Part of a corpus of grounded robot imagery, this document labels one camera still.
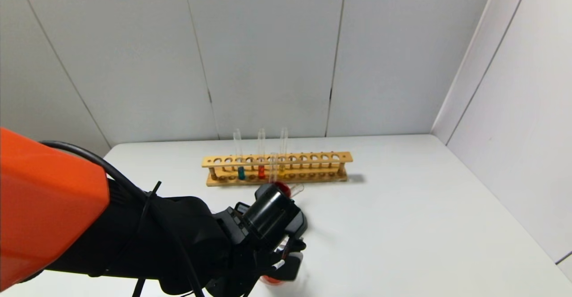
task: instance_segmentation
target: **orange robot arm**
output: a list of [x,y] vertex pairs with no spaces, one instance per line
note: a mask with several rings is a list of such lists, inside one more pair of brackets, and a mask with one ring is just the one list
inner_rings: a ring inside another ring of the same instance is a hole
[[60,257],[109,204],[102,167],[0,128],[0,291]]

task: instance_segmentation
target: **black cable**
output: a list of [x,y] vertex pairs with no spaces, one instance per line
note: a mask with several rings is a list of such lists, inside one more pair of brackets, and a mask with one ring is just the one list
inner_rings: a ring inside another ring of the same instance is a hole
[[[104,171],[109,176],[115,179],[117,184],[121,185],[121,187],[129,191],[134,197],[139,199],[141,203],[147,202],[147,195],[141,189],[139,189],[134,183],[132,183],[127,177],[125,177],[125,175],[119,172],[119,170],[117,170],[110,163],[108,163],[108,161],[105,161],[97,154],[66,142],[42,141],[40,143],[45,146],[49,146],[51,148],[61,149],[70,153],[74,153],[92,163],[99,165],[104,169]],[[192,291],[194,291],[195,295],[197,295],[198,297],[204,297],[204,294],[202,293],[201,284],[198,281],[197,274],[194,270],[192,262],[190,261],[189,255],[186,252],[185,246],[182,244],[181,238],[179,238],[179,236],[177,236],[177,234],[173,231],[168,220],[164,218],[163,214],[161,213],[161,210],[152,202],[152,200],[149,200],[149,209],[151,211],[151,215],[155,218],[157,223],[159,223],[159,226],[163,228],[165,233],[170,236],[171,240],[173,240],[173,243],[178,248],[177,249],[178,253],[185,261],[185,265],[187,268],[186,277],[187,280],[189,281],[190,288],[192,289]]]
[[153,199],[155,197],[157,190],[159,190],[160,186],[161,186],[161,181],[157,181],[157,184],[153,188],[153,191],[151,191],[151,193],[149,193],[147,195],[147,200],[145,200],[145,205],[143,206],[143,211],[141,212],[141,216],[139,217],[139,221],[137,221],[137,226],[135,228],[135,232],[133,232],[133,234],[131,234],[131,236],[129,237],[127,242],[125,242],[125,244],[123,244],[123,246],[121,247],[121,250],[119,250],[119,253],[112,259],[112,261],[108,264],[108,266],[104,267],[102,270],[100,270],[100,272],[93,273],[90,276],[99,277],[99,276],[102,276],[105,273],[109,272],[109,270],[111,268],[113,268],[113,266],[116,264],[116,262],[121,260],[121,257],[123,257],[125,252],[127,252],[127,250],[129,250],[129,248],[131,247],[131,244],[135,241],[135,238],[137,237],[139,232],[141,232],[141,228],[143,228],[143,224],[144,224],[143,221],[145,220],[145,216],[147,215],[147,211],[149,211],[149,204],[151,203],[151,199]]
[[144,284],[145,284],[145,278],[137,279],[137,283],[135,284],[135,289],[133,290],[133,295],[131,297],[140,297],[141,292],[143,291]]
[[125,175],[119,172],[118,169],[113,167],[113,165],[108,163],[108,161],[102,159],[97,154],[66,142],[41,141],[40,143],[45,146],[49,146],[51,148],[61,149],[70,153],[74,153],[92,163],[99,165],[105,170],[105,172],[109,176],[111,176],[117,182],[117,184],[121,185],[121,187],[131,192],[131,194],[134,195],[137,199],[139,199],[139,201],[145,202],[145,200],[147,199],[147,196],[141,189],[139,189],[133,182],[131,182],[127,177],[125,177]]

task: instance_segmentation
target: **white table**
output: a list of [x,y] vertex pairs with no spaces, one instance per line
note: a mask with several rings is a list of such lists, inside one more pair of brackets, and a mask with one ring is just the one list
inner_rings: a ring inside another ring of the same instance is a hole
[[[267,152],[278,150],[267,140]],[[245,153],[256,141],[244,141]],[[251,296],[570,297],[572,283],[497,199],[430,135],[290,139],[290,152],[351,151],[347,183],[307,184],[298,279]],[[193,195],[212,211],[251,203],[256,187],[207,188],[203,156],[232,141],[122,144],[106,159],[143,189]],[[44,272],[9,296],[128,297],[135,281]],[[164,296],[148,281],[143,296]]]

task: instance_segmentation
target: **panel seam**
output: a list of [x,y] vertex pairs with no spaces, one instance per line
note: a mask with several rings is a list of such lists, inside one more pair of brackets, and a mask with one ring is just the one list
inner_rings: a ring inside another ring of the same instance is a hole
[[344,16],[344,5],[345,5],[345,0],[341,0],[340,22],[337,25],[336,53],[333,57],[332,84],[330,85],[330,88],[329,88],[328,115],[327,115],[326,120],[325,120],[325,132],[324,132],[325,138],[328,136],[329,114],[330,114],[330,111],[332,109],[333,82],[334,82],[334,79],[336,77],[337,53],[339,51],[339,46],[340,46],[341,21],[342,21],[343,16]]
[[202,69],[202,76],[205,79],[205,86],[206,86],[206,94],[209,97],[209,102],[210,102],[210,111],[213,115],[213,122],[214,124],[214,129],[216,130],[216,134],[217,134],[217,138],[220,140],[220,133],[219,133],[219,125],[217,124],[216,121],[216,115],[215,113],[215,106],[213,105],[213,99],[212,99],[212,94],[210,93],[210,89],[209,89],[209,84],[206,81],[206,71],[205,71],[205,64],[204,61],[202,60],[202,52],[201,52],[201,46],[198,43],[198,33],[197,33],[197,29],[194,26],[194,19],[193,19],[193,12],[190,9],[190,0],[186,0],[186,5],[189,8],[189,15],[190,15],[190,24],[193,27],[193,33],[194,33],[194,40],[197,44],[197,50],[198,50],[198,57],[201,60],[201,69]]
[[517,14],[517,12],[518,12],[520,6],[521,6],[521,2],[522,2],[522,0],[518,0],[517,7],[515,8],[515,10],[514,10],[514,12],[513,12],[513,15],[511,16],[511,18],[510,18],[510,20],[509,20],[509,24],[506,26],[505,32],[502,34],[502,37],[500,38],[499,44],[496,46],[495,52],[492,54],[491,60],[488,62],[487,68],[484,70],[484,73],[483,73],[482,77],[480,78],[479,83],[478,83],[478,85],[477,85],[476,88],[475,88],[475,91],[472,93],[472,95],[471,95],[471,97],[470,97],[470,99],[469,99],[467,105],[465,106],[465,108],[464,108],[464,110],[463,110],[463,113],[461,114],[461,117],[460,117],[459,120],[457,121],[457,124],[455,125],[455,128],[453,128],[453,131],[451,132],[451,135],[449,136],[449,139],[447,139],[447,142],[445,143],[445,146],[448,146],[448,145],[449,145],[449,142],[451,142],[451,139],[453,138],[453,135],[455,135],[455,132],[457,131],[457,128],[459,127],[459,124],[460,124],[461,121],[463,120],[463,117],[464,117],[464,115],[466,114],[466,112],[467,112],[469,106],[471,105],[472,100],[474,99],[476,93],[478,92],[478,90],[479,90],[479,88],[480,88],[480,85],[482,84],[484,78],[486,77],[486,75],[487,75],[487,73],[488,73],[488,70],[490,69],[490,67],[491,67],[491,65],[492,65],[492,62],[494,61],[494,59],[495,59],[495,57],[496,57],[496,54],[498,53],[499,49],[501,48],[502,43],[503,43],[504,40],[505,40],[506,34],[509,32],[510,26],[513,24],[514,17],[516,16],[516,14]]
[[82,102],[82,104],[84,104],[85,109],[87,110],[89,116],[92,118],[93,123],[96,125],[97,130],[100,132],[102,138],[104,138],[105,143],[107,144],[107,146],[111,149],[112,146],[109,143],[109,140],[107,139],[107,137],[105,136],[104,132],[102,131],[100,125],[97,123],[96,119],[94,118],[92,111],[89,109],[88,104],[85,103],[84,98],[81,97],[80,92],[78,91],[76,84],[73,82],[72,77],[70,76],[70,74],[67,72],[66,67],[63,65],[63,61],[61,60],[61,58],[59,57],[57,51],[55,50],[54,44],[51,42],[50,37],[47,35],[47,32],[45,30],[45,28],[43,27],[41,21],[39,20],[39,17],[36,13],[36,11],[34,10],[34,7],[32,6],[32,2],[30,0],[26,0],[28,5],[30,6],[30,9],[32,10],[32,13],[34,14],[34,18],[37,21],[44,37],[46,37],[47,43],[50,45],[51,50],[53,51],[56,59],[59,62],[59,65],[62,67],[63,72],[65,73],[67,79],[69,80],[69,82],[72,84],[71,86],[73,87],[74,91],[76,92],[77,96],[80,98],[80,101]]

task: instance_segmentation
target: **test tube with blue liquid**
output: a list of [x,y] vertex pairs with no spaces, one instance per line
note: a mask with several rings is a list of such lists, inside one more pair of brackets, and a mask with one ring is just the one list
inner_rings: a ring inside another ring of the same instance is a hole
[[[236,161],[242,163],[243,162],[243,148],[242,148],[242,144],[241,144],[242,138],[240,136],[240,130],[237,128],[236,132],[234,132],[232,134],[232,136],[235,139]],[[239,173],[239,180],[246,179],[246,175],[244,173],[244,167],[239,167],[237,170]]]

